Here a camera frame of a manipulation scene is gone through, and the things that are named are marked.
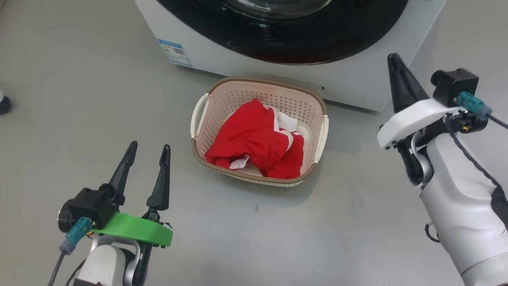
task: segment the black round door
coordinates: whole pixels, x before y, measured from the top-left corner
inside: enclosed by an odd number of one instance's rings
[[[365,50],[393,27],[407,4],[407,0],[158,1],[225,48],[287,65],[329,63]]]

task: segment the washing machine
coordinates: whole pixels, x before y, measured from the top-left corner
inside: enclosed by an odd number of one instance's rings
[[[387,56],[409,65],[446,0],[136,0],[169,60],[381,111]]]

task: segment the green bracket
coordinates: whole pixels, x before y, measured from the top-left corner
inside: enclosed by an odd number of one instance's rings
[[[93,228],[92,231],[163,246],[170,246],[173,239],[170,228],[124,213],[115,213],[103,229]]]

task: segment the blue and white sticker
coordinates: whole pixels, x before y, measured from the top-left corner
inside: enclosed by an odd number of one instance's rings
[[[187,57],[187,54],[183,50],[182,45],[171,43],[161,39],[159,39],[159,42],[161,43],[162,48],[166,52],[166,55],[168,55],[168,58],[171,62],[188,67],[192,66],[192,64],[189,61],[189,58]]]

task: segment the beige plastic basket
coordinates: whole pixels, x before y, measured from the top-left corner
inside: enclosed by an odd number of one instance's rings
[[[290,180],[266,178],[249,168],[230,170],[206,161],[205,153],[215,141],[222,124],[242,104],[254,98],[298,119],[298,129],[304,137],[301,176]],[[190,122],[190,133],[194,155],[203,165],[253,183],[293,187],[314,171],[321,158],[328,136],[328,115],[324,101],[312,91],[274,81],[229,77],[217,82],[198,101]]]

